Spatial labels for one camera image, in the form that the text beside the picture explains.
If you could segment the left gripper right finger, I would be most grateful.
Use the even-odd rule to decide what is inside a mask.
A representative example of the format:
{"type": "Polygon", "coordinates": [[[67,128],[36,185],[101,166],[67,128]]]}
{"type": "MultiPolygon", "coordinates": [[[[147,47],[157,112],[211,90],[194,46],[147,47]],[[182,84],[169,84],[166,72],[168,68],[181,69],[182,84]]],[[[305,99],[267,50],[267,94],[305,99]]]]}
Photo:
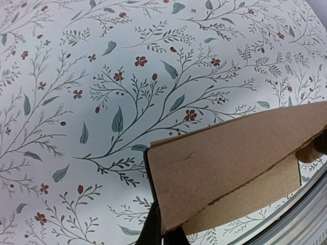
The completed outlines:
{"type": "Polygon", "coordinates": [[[163,237],[164,245],[190,245],[182,227],[169,232],[163,237]]]}

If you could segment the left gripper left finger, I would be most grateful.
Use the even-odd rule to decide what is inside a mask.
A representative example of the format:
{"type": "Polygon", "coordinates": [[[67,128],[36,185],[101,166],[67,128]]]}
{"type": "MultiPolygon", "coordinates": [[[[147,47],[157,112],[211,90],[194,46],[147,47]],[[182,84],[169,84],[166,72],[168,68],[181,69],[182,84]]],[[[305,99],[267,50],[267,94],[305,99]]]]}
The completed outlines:
{"type": "Polygon", "coordinates": [[[153,202],[136,245],[160,245],[161,240],[160,209],[158,203],[153,202]]]}

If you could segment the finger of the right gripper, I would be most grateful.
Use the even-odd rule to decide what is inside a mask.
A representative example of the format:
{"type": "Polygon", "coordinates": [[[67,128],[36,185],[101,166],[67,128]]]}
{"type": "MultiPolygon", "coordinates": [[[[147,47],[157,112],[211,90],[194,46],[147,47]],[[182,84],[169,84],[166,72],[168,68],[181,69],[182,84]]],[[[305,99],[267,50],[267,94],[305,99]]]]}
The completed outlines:
{"type": "Polygon", "coordinates": [[[327,154],[327,129],[313,140],[313,146],[317,152],[323,155],[327,154]]]}

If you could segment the brown cardboard box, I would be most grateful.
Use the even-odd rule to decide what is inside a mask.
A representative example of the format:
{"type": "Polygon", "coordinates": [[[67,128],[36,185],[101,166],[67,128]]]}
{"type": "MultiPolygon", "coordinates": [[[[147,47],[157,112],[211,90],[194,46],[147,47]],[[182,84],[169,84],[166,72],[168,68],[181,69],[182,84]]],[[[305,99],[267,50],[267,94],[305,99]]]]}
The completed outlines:
{"type": "Polygon", "coordinates": [[[194,234],[264,208],[301,187],[299,164],[321,156],[326,102],[262,111],[151,144],[144,160],[161,235],[194,234]]]}

